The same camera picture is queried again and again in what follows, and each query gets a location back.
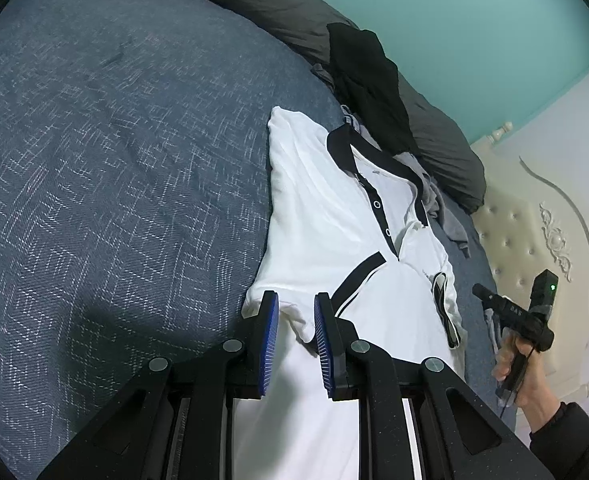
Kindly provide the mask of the person's right forearm black sleeve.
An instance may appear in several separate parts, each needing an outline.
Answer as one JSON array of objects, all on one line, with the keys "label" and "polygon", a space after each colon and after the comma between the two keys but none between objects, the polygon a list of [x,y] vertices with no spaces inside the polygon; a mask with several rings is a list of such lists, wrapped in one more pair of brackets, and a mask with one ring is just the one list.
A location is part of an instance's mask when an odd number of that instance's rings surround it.
[{"label": "person's right forearm black sleeve", "polygon": [[589,465],[589,417],[562,402],[549,422],[531,433],[531,452],[555,479],[578,479]]}]

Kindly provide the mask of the person's right hand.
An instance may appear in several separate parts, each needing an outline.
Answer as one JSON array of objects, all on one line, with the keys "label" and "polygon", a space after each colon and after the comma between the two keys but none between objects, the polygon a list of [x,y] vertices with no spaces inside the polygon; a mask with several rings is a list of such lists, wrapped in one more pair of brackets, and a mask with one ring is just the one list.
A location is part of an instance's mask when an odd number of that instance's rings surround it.
[{"label": "person's right hand", "polygon": [[511,330],[505,333],[503,344],[496,354],[493,376],[503,382],[510,374],[517,356],[525,356],[526,364],[513,404],[523,411],[529,429],[535,432],[551,421],[561,402],[548,385],[541,354]]}]

